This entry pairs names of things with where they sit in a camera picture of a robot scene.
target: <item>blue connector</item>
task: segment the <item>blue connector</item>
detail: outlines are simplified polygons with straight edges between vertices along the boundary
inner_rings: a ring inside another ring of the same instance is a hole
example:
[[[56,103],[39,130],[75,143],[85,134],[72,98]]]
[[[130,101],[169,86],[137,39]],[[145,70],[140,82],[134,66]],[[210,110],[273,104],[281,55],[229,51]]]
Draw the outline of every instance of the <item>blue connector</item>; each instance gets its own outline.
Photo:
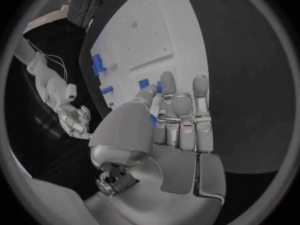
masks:
[[[163,92],[163,87],[162,87],[161,81],[157,82],[156,87],[157,87],[157,93],[161,94]]]
[[[92,56],[92,61],[93,61],[92,69],[94,74],[97,77],[98,73],[105,71],[106,68],[103,67],[103,62],[99,54]]]
[[[101,93],[102,93],[102,94],[107,94],[107,93],[109,93],[109,92],[112,92],[113,90],[114,90],[113,86],[108,86],[108,87],[106,87],[106,88],[103,88],[103,89],[101,90]]]
[[[153,128],[156,128],[156,117],[152,114],[150,114],[150,121],[153,125]]]
[[[143,89],[143,88],[148,87],[150,85],[148,79],[140,80],[140,81],[138,81],[138,83],[139,83],[140,89]]]

